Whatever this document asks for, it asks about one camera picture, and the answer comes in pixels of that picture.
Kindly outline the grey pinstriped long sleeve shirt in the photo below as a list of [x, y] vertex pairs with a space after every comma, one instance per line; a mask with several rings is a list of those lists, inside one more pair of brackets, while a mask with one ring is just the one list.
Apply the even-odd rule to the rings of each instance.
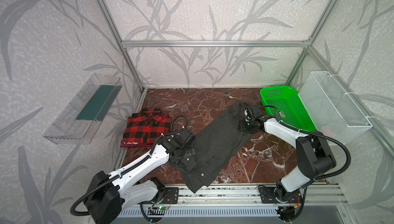
[[193, 193], [209, 186], [232, 157], [252, 138], [240, 130], [244, 111], [249, 104], [237, 101], [205, 127], [192, 141], [196, 167], [174, 167]]

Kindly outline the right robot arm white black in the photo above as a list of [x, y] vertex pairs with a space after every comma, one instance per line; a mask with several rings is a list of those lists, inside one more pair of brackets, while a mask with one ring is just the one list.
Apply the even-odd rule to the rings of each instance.
[[311, 185], [318, 176], [336, 167], [334, 155], [322, 133], [294, 128], [273, 115], [264, 114], [258, 105], [247, 106], [244, 115], [241, 131], [252, 134], [264, 131], [295, 148], [297, 166], [276, 183], [274, 196], [277, 201], [288, 202], [299, 189]]

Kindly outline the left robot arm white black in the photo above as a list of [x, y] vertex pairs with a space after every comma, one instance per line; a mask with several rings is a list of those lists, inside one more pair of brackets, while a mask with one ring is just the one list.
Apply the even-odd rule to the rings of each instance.
[[100, 171], [92, 178], [82, 203], [96, 224], [110, 224], [122, 210], [145, 201], [157, 200], [165, 189], [157, 179], [140, 184], [148, 173], [171, 159], [195, 158], [195, 134], [187, 128], [161, 135], [152, 148], [128, 165], [109, 174]]

